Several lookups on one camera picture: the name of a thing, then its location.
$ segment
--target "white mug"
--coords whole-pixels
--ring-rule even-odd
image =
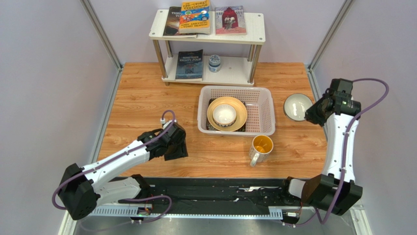
[[[274,148],[272,139],[265,135],[256,136],[252,140],[252,146],[249,150],[249,157],[251,160],[251,166],[254,167],[256,163],[263,162]]]

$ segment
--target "gray wall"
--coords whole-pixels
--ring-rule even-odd
[[[156,11],[181,6],[183,0],[91,0],[120,60],[156,62],[149,39]],[[266,43],[260,62],[310,63],[344,0],[212,0],[211,7],[243,5],[263,13]],[[249,46],[173,42],[174,52],[204,49],[205,53],[247,56]]]
[[[116,78],[78,0],[0,2],[0,231],[57,234],[64,169],[86,164]]]
[[[415,0],[356,1],[315,71],[321,92],[339,77],[376,77],[390,85],[388,97],[360,119],[353,158],[377,235],[416,234],[416,12]],[[366,107],[383,90],[358,82],[353,96]]]

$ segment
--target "white basket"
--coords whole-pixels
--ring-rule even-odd
[[[248,119],[245,132],[209,131],[206,128],[207,108],[210,99],[231,96],[246,103]],[[274,103],[271,92],[260,87],[205,86],[198,101],[198,129],[209,135],[257,136],[272,135],[275,132]]]

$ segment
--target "wooden tabletop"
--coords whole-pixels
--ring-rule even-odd
[[[103,159],[130,144],[140,134],[160,128],[162,113],[171,109],[185,128],[188,157],[163,157],[137,165],[122,176],[214,178],[310,178],[320,174],[326,154],[323,129],[295,122],[283,113],[285,99],[294,93],[313,95],[302,63],[259,63],[255,86],[272,93],[276,130],[274,150],[267,161],[249,166],[251,137],[209,136],[197,128],[197,107],[203,85],[161,81],[157,63],[127,63],[99,154]]]

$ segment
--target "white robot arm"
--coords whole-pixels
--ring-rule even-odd
[[[187,157],[185,130],[176,122],[169,123],[163,122],[163,129],[143,133],[124,149],[96,163],[68,166],[56,192],[71,217],[78,220],[100,205],[140,197],[141,190],[149,188],[142,176],[112,181],[126,170],[162,155],[166,161]]]
[[[306,112],[306,120],[327,125],[327,152],[322,173],[312,179],[303,181],[287,178],[288,193],[301,199],[301,202],[322,210],[328,210],[336,188],[340,183],[342,171],[345,172],[343,188],[332,213],[342,215],[362,196],[362,187],[355,184],[353,174],[353,142],[356,128],[355,120],[349,131],[346,160],[343,162],[343,144],[347,127],[354,116],[361,111],[361,104],[352,100],[353,82],[344,79],[333,79],[330,88],[323,97]]]

